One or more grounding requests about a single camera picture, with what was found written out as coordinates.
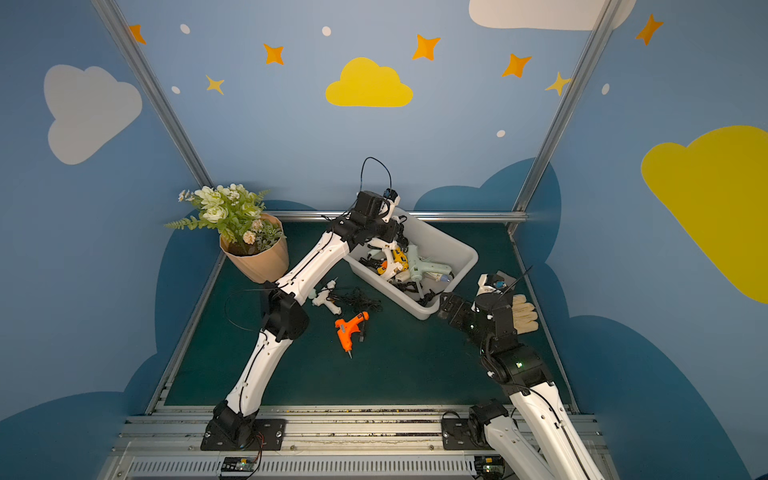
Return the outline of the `yellow glue gun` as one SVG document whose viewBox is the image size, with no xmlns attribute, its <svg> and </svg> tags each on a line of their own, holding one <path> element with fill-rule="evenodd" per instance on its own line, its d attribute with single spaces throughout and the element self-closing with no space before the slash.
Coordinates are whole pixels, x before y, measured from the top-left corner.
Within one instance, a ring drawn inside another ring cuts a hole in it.
<svg viewBox="0 0 768 480">
<path fill-rule="evenodd" d="M 407 270 L 409 268 L 407 256 L 405 255 L 405 253 L 399 247 L 397 247 L 395 249 L 395 251 L 394 251 L 394 258 L 395 258 L 396 261 L 402 263 L 403 270 Z M 385 255 L 384 255 L 384 259 L 382 260 L 380 266 L 377 268 L 377 273 L 379 275 L 381 275 L 384 272 L 385 267 L 386 267 L 386 263 L 385 263 Z"/>
</svg>

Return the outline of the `large mint glue gun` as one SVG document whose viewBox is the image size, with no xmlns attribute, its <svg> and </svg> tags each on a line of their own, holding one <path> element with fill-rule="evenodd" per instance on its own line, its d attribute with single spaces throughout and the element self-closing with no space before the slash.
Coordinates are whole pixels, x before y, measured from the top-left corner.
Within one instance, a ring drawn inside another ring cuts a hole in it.
<svg viewBox="0 0 768 480">
<path fill-rule="evenodd" d="M 417 293 L 420 296 L 423 296 L 421 282 L 426 274 L 437 275 L 439 281 L 442 281 L 444 277 L 448 282 L 453 279 L 453 270 L 450 265 L 423 259 L 416 244 L 411 243 L 408 246 L 406 257 L 408 260 L 408 280 L 416 284 Z"/>
</svg>

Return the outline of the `small white orange glue gun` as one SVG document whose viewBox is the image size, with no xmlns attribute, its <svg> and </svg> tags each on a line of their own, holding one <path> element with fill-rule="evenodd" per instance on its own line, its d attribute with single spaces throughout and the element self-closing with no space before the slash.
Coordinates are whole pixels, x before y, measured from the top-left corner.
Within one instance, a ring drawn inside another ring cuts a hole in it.
<svg viewBox="0 0 768 480">
<path fill-rule="evenodd" d="M 398 262 L 394 258 L 394 251 L 398 247 L 396 241 L 386 242 L 380 238 L 373 238 L 369 241 L 368 246 L 372 249 L 379 249 L 385 255 L 386 267 L 384 272 L 380 275 L 383 281 L 389 281 L 397 273 L 403 270 L 401 262 Z"/>
</svg>

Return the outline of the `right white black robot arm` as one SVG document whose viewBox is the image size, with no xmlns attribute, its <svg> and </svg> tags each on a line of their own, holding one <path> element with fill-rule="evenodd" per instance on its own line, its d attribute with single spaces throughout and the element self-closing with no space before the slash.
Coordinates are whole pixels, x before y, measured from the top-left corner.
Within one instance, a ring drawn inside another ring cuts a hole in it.
<svg viewBox="0 0 768 480">
<path fill-rule="evenodd" d="M 531 445 L 498 400 L 469 410 L 473 440 L 491 447 L 519 479 L 602 479 L 601 470 L 573 426 L 559 390 L 536 351 L 518 339 L 512 298 L 480 293 L 467 301 L 452 292 L 440 297 L 440 318 L 479 348 L 490 373 L 536 440 Z"/>
</svg>

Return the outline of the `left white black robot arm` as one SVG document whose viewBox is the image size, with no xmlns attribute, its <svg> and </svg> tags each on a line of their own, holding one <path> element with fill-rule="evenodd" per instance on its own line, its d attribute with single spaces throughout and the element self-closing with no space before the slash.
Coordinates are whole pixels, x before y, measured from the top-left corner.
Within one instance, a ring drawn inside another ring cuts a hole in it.
<svg viewBox="0 0 768 480">
<path fill-rule="evenodd" d="M 292 270 L 265 283 L 260 302 L 262 326 L 254 350 L 235 386 L 214 407 L 201 442 L 203 451 L 259 446 L 255 417 L 279 361 L 308 327 L 303 305 L 310 291 L 357 246 L 397 246 L 400 224 L 393 214 L 399 200 L 392 188 L 383 194 L 359 191 L 349 211 L 329 222 L 314 248 Z"/>
</svg>

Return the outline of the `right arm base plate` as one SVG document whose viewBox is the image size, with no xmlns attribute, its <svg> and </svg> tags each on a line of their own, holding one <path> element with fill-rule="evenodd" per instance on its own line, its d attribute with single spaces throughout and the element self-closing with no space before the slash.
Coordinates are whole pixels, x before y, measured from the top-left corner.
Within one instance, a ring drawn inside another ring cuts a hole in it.
<svg viewBox="0 0 768 480">
<path fill-rule="evenodd" d="M 440 420 L 440 426 L 444 450 L 480 451 L 492 449 L 484 437 L 473 430 L 468 418 L 445 417 Z"/>
</svg>

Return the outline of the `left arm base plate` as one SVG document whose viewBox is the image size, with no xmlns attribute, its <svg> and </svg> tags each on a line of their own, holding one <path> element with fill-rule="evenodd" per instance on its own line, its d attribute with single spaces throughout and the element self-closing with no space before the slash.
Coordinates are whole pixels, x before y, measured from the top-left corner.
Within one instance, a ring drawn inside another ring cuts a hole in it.
<svg viewBox="0 0 768 480">
<path fill-rule="evenodd" d="M 285 439 L 285 419 L 212 419 L 200 444 L 202 451 L 279 451 Z"/>
</svg>

